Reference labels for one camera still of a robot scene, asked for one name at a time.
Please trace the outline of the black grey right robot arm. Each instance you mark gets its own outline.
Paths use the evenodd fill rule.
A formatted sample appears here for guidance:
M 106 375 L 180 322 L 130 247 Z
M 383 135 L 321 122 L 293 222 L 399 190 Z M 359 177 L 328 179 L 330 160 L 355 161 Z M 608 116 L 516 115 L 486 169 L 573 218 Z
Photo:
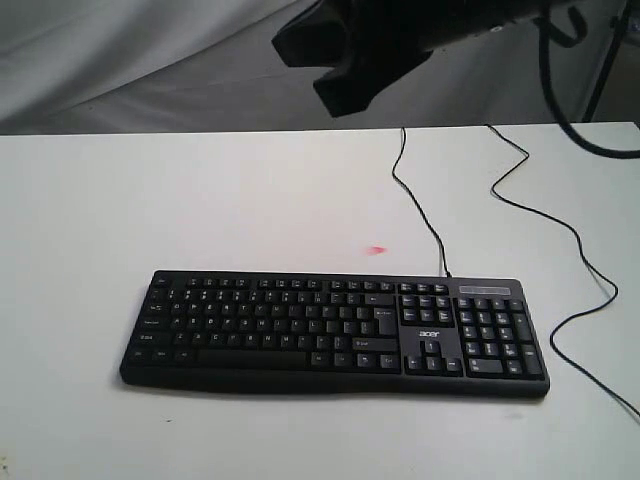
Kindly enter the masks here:
M 573 1 L 316 1 L 271 43 L 289 68 L 326 68 L 313 88 L 338 118 L 366 110 L 436 49 L 524 21 L 564 48 L 588 32 Z

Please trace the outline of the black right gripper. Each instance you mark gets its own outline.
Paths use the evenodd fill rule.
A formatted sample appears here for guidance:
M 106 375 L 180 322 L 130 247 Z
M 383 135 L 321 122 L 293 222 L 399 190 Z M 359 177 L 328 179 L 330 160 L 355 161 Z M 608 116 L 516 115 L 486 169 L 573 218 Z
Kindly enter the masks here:
M 313 88 L 333 118 L 365 111 L 425 55 L 471 36 L 478 1 L 315 1 L 271 43 L 288 67 L 333 67 Z

